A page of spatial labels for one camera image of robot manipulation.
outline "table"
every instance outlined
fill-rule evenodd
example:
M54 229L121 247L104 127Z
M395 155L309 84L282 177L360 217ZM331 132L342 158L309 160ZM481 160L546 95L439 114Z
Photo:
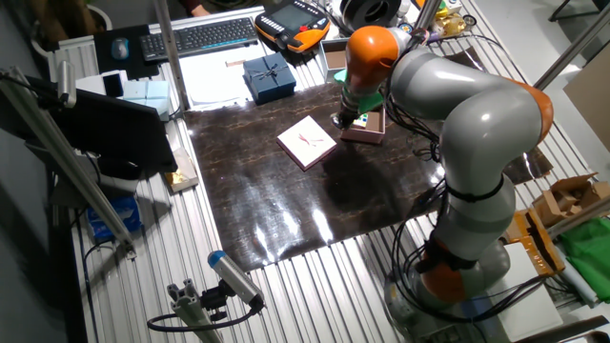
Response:
M464 0L463 6L462 13L471 13L478 19L474 33L498 40L472 0ZM215 19L194 18L174 24L181 28L205 20L256 16L259 12L260 9L240 10L221 13ZM158 31L158 26L153 25L151 29ZM520 76L517 66L502 50L488 42L454 41L435 45L432 51L455 53L471 46L478 50L489 72L528 81ZM272 53L261 48L262 53ZM50 59L51 77L54 77L54 66L63 59L76 66L76 78L98 74L91 37L62 42L60 50ZM155 79L172 82L169 66L160 68L161 74ZM297 91L324 83L317 58L297 63L293 75ZM183 120L168 123L166 129L173 145L184 146L194 155L189 129ZM516 186L520 209L556 180L590 172L559 125L553 126L540 149L555 168L542 179ZM120 249L116 249L116 255L112 250L102 249L93 252L83 264L83 254L93 245L93 240L87 230L72 229L90 342L197 341L191 333L150 332L146 320L171 312L167 285L179 284L190 277L202 291L214 287L218 281L205 263L211 251L220 249L220 243L206 185L200 182L198 187L178 194L168 193L158 174L138 185L137 197L154 201L146 202L141 208L146 229L134 235L138 257L133 261L125 259ZM430 214L410 221L407 225L411 237L404 237L402 249L408 252L415 245L421 245L435 220L435 215ZM393 229L385 228L251 271L249 276L265 293L267 309L245 323L221 330L225 341L403 341L390 325L383 308L383 279L390 269L388 247L393 237ZM85 282L85 274L90 277L89 285ZM232 298L227 312L235 319L246 309L239 300Z

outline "paper sheet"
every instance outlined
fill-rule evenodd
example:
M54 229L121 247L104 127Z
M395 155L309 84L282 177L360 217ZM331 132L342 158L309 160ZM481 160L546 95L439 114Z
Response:
M243 79L241 61L265 55L260 44L180 59L180 68L197 110L245 103L252 95Z

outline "blue object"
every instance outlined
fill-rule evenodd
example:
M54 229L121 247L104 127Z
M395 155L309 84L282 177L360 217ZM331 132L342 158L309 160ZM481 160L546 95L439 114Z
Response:
M117 61L126 60L130 57L130 40L127 38L116 38L112 41L112 58Z
M235 44L235 43L239 43L239 42L245 42L247 40L248 40L247 38L235 39L233 41L220 42L220 43L216 43L216 44L211 44L211 45L203 46L203 47L201 47L201 49L222 47L223 45Z
M244 62L244 71L244 79L257 105L295 93L295 77L279 52Z
M113 199L111 200L111 205L116 214L123 220L123 224L125 224L129 232L134 232L142 227L140 210L132 196ZM95 238L112 237L111 230L108 229L94 209L87 209L87 220Z
M223 251L215 251L210 253L210 256L208 257L208 264L210 265L210 268L213 269L216 263L218 263L218 261L220 261L220 259L226 255L227 254L225 254Z

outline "metal pole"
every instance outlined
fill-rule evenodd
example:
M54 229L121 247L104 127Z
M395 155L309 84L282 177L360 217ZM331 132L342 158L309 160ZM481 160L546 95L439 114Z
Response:
M442 0L426 0L421 7L414 29L428 29L437 15Z
M572 62L574 57L576 57L584 48L591 43L593 38L595 38L600 30L603 29L608 22L610 22L610 6L606 6L602 12L598 15L590 27L587 28L580 36L572 43L571 46L555 61L553 66L549 68L548 71L534 84L534 88L537 88L541 91L555 80L555 78L565 69L565 67Z
M10 77L29 84L26 77L17 68L10 69ZM83 194L89 205L99 214L112 234L123 244L128 257L135 257L132 248L133 240L125 224L116 214L104 193L89 178L78 163L74 151L70 143L68 143L68 139L57 127L49 112L38 108L36 98L30 90L11 81L0 81L0 91L7 96L36 137L40 139L42 144L51 153L53 159L68 175L70 181Z
M585 221L595 218L607 211L610 211L610 196L601 199L577 214L569 216L555 224L548 229L549 235L552 239L555 239L560 234L574 229L576 226L584 223Z
M173 83L178 91L180 110L184 112L189 109L189 98L187 96L187 88L184 85L184 77L182 77L180 62L178 61L178 48L175 46L168 3L166 0L152 1L154 2L154 11L156 12L156 18L159 21L159 27L161 28L165 51L167 52L170 61L170 68L172 68Z

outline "ribbon bow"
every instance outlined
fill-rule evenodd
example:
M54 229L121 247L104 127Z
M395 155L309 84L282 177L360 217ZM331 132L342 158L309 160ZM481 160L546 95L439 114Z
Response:
M278 68L277 67L277 63L275 63L272 67L269 68L268 71L255 71L255 72L257 72L257 74L252 75L252 77L259 77L259 80L262 80L265 77L269 77L269 76L276 77L278 71L283 71L286 68L288 68L288 67L287 66L283 66L283 67L279 67Z
M287 69L288 66L278 67L277 63L275 63L274 65L269 67L269 65L267 64L267 61L264 58L263 58L263 63L265 64L265 67L267 67L267 71L253 71L253 72L256 72L256 74L252 75L251 78L258 77L258 80L262 80L266 77L271 76L273 78L275 84L278 85L277 80L275 80L275 77L277 76L277 72Z

